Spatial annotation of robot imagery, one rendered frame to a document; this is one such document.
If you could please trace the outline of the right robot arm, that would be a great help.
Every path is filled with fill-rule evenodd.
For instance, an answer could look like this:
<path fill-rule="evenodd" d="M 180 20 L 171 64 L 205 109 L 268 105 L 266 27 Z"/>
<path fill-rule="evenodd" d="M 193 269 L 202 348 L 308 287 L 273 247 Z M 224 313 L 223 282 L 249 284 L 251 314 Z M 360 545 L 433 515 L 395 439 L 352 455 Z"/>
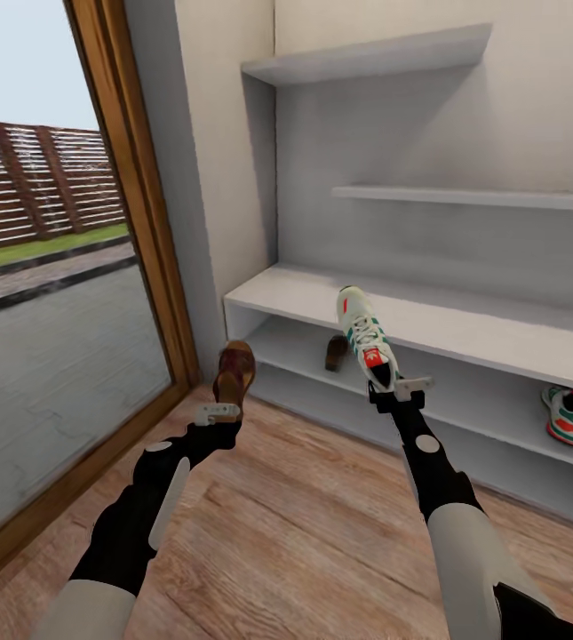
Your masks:
<path fill-rule="evenodd" d="M 573 640 L 573 624 L 521 566 L 482 511 L 471 480 L 456 473 L 420 417 L 430 376 L 400 378 L 394 392 L 370 384 L 370 404 L 391 412 L 402 460 L 424 514 L 450 640 Z"/>

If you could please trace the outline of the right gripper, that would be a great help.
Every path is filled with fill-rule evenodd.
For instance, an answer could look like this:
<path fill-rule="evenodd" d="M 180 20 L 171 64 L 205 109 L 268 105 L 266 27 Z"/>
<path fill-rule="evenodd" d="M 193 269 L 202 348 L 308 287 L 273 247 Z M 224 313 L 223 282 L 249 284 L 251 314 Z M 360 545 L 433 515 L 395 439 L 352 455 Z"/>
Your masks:
<path fill-rule="evenodd" d="M 374 385 L 370 384 L 369 396 L 370 404 L 376 404 L 379 413 L 392 413 L 395 424 L 408 413 L 421 415 L 420 410 L 425 408 L 424 390 L 412 391 L 410 393 L 410 401 L 399 401 L 394 396 L 394 392 L 377 392 Z"/>

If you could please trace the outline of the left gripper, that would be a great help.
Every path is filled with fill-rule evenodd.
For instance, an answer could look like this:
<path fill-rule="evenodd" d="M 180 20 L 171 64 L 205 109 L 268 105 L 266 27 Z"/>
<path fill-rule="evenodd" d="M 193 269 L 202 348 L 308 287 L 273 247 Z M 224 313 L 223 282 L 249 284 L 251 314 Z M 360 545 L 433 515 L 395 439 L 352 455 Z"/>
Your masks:
<path fill-rule="evenodd" d="M 202 439 L 204 458 L 208 458 L 216 449 L 232 450 L 235 448 L 235 435 L 242 427 L 242 421 L 234 423 L 215 423 L 209 426 L 196 426 L 191 422 L 187 426 L 188 435 L 196 435 Z"/>

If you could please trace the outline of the gym shoe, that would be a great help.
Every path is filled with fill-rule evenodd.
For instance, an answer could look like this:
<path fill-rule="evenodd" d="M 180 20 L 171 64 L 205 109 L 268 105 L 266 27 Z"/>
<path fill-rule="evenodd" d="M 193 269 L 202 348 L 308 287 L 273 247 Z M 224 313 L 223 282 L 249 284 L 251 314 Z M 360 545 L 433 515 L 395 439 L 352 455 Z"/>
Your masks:
<path fill-rule="evenodd" d="M 573 388 L 547 382 L 541 397 L 552 411 L 546 431 L 557 440 L 573 445 Z"/>
<path fill-rule="evenodd" d="M 370 384 L 377 392 L 394 392 L 394 383 L 401 378 L 399 365 L 370 298 L 362 289 L 349 285 L 339 292 L 336 307 L 338 322 Z"/>

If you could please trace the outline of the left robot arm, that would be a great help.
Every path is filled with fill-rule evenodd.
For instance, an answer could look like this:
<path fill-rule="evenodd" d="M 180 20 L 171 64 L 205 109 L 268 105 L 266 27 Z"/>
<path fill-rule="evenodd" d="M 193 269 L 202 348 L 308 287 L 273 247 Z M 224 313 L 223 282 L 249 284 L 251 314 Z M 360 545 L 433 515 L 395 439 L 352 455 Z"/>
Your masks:
<path fill-rule="evenodd" d="M 187 435 L 144 448 L 128 485 L 99 516 L 91 545 L 31 640 L 123 640 L 189 472 L 216 449 L 235 448 L 236 404 L 199 404 Z"/>

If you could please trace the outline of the sandal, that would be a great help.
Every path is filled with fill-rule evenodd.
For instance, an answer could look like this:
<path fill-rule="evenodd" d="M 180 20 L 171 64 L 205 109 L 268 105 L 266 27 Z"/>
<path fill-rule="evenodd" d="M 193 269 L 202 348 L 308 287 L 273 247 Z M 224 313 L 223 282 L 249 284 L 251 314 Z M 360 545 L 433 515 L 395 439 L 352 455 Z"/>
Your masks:
<path fill-rule="evenodd" d="M 338 370 L 340 358 L 342 356 L 347 356 L 349 354 L 350 348 L 350 341 L 345 334 L 336 336 L 333 340 L 330 340 L 330 343 L 328 344 L 325 370 L 336 372 Z"/>
<path fill-rule="evenodd" d="M 219 376 L 210 382 L 216 404 L 236 404 L 240 413 L 234 417 L 213 417 L 216 423 L 243 421 L 243 399 L 255 379 L 256 363 L 251 348 L 243 340 L 232 340 L 217 361 Z"/>

